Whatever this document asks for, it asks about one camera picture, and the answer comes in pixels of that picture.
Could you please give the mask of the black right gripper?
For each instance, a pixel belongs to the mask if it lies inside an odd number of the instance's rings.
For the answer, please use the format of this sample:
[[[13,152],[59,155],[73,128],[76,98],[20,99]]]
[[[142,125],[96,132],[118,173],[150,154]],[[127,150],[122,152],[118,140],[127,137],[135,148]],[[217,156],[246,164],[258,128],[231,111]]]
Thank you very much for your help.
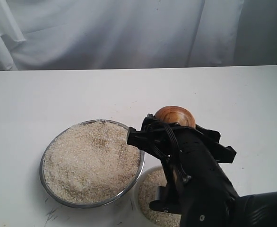
[[[196,124],[195,129],[179,123],[165,123],[149,114],[141,129],[128,128],[127,144],[158,158],[176,189],[191,185],[219,188],[218,163],[233,163],[237,152],[220,144],[221,134]]]

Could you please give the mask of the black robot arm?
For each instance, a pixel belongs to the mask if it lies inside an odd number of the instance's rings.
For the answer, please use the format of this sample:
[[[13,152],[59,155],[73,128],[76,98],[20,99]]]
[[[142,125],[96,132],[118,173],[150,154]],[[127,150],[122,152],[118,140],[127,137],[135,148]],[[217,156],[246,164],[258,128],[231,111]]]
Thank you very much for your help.
[[[180,214],[182,227],[277,227],[277,192],[239,196],[220,167],[236,151],[219,141],[217,131],[152,114],[129,128],[127,143],[159,159],[167,180],[149,208]]]

